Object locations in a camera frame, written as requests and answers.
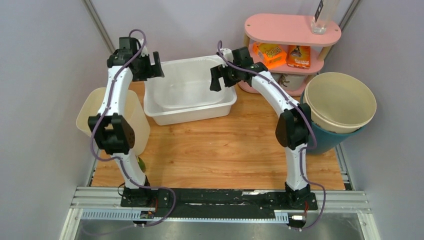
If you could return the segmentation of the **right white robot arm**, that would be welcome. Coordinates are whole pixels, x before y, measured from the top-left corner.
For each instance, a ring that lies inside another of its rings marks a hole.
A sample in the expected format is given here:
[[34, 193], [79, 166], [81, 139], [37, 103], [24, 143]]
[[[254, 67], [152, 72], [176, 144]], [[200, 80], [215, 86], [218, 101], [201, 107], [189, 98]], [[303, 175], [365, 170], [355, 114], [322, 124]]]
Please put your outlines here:
[[209, 89], [219, 92], [221, 83], [230, 88], [245, 82], [267, 100], [278, 116], [275, 137], [285, 150], [288, 172], [284, 200], [292, 209], [311, 208], [314, 201], [305, 163], [309, 137], [313, 133], [311, 108], [288, 95], [263, 63], [253, 61], [246, 46], [230, 50], [223, 48], [219, 41], [216, 54], [223, 63], [210, 69]]

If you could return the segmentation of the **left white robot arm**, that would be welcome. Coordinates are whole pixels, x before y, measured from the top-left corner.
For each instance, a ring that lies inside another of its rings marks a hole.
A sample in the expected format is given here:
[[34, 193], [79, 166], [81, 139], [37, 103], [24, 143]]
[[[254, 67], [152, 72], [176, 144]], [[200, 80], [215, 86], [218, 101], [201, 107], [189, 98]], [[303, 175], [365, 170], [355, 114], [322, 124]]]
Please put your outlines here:
[[106, 61], [108, 79], [98, 112], [87, 118], [90, 147], [98, 147], [109, 156], [100, 157], [94, 152], [94, 157], [117, 163], [124, 179], [122, 195], [126, 199], [133, 196], [140, 207], [153, 201], [153, 188], [139, 157], [146, 148], [151, 127], [138, 100], [132, 118], [125, 116], [125, 108], [132, 82], [164, 76], [159, 53], [155, 51], [150, 56], [146, 43], [145, 37], [129, 35], [119, 39], [118, 49]]

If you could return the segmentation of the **teal round bucket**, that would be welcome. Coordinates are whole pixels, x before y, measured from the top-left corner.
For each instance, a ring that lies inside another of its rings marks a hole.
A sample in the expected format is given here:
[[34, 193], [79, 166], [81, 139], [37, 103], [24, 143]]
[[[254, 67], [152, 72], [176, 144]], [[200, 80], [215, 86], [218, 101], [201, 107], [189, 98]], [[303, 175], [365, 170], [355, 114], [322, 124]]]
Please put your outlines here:
[[306, 152], [312, 155], [323, 154], [336, 145], [342, 143], [347, 138], [356, 135], [365, 124], [352, 123], [352, 118], [342, 117], [332, 119], [318, 112], [311, 111], [311, 127], [315, 136], [316, 147], [308, 149]]

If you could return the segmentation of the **cream rectangular bin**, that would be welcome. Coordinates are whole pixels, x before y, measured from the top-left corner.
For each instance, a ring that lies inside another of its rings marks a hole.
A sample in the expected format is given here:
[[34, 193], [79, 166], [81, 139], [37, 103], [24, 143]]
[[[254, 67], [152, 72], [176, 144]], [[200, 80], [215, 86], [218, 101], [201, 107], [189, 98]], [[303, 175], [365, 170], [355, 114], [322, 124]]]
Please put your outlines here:
[[[93, 90], [85, 100], [85, 103], [77, 116], [76, 127], [87, 136], [91, 135], [91, 130], [88, 125], [88, 117], [94, 116], [98, 113], [98, 110], [103, 103], [105, 92], [105, 87]], [[138, 95], [132, 90], [127, 91], [123, 116], [134, 130], [135, 144], [133, 151], [137, 156], [139, 156], [146, 148], [151, 128]]]

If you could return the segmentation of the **cream round bucket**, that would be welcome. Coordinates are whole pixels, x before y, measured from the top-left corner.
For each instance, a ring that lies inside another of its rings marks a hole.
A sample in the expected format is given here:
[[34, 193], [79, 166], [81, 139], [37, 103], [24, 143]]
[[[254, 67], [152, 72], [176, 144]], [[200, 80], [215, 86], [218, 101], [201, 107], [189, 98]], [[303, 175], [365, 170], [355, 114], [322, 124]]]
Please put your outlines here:
[[315, 76], [305, 87], [303, 101], [320, 128], [350, 134], [368, 124], [376, 114], [377, 101], [360, 80], [339, 72]]

